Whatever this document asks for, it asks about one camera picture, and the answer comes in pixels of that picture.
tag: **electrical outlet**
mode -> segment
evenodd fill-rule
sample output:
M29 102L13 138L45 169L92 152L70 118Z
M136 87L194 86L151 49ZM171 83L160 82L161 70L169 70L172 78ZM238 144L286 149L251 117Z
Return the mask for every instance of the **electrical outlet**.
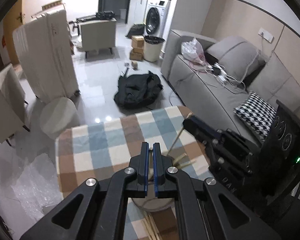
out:
M263 37L266 41L268 41L269 43L272 43L274 36L270 33L267 32L264 28L260 28L258 34Z

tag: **black backpack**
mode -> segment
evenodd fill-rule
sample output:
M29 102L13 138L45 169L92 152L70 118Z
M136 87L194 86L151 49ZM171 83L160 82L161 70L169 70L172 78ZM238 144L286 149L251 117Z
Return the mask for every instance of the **black backpack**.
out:
M148 74L120 76L118 92L114 96L115 103L125 109L136 109L152 104L160 94L162 85L158 75Z

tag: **suitcase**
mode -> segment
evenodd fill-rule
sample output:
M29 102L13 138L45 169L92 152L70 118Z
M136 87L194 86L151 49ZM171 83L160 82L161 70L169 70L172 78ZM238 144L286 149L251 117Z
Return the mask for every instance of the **suitcase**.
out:
M39 15L17 28L13 41L30 87L43 102L79 92L64 9Z

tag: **small cardboard box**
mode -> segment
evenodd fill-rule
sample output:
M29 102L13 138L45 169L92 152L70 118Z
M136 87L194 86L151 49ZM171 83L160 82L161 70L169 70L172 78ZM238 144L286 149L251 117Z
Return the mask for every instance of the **small cardboard box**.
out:
M142 48L143 43L145 42L145 38L142 35L139 36L132 36L132 47L133 48Z
M133 48L133 51L143 55L143 48Z
M138 60L138 61L141 61L141 60L143 60L143 54L137 53L137 52L134 51L134 49L132 49L132 50L130 51L130 59L131 59L131 60Z

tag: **sofa armrest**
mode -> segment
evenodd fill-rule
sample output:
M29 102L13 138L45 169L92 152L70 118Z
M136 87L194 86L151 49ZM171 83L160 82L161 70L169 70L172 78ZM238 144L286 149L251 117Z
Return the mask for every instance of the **sofa armrest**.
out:
M167 39L167 44L164 50L164 58L161 64L161 73L166 80L169 80L171 65L174 58L176 55L181 53L181 43L191 41L193 38L196 38L197 41L200 42L204 50L217 42L215 39L199 34L171 30Z

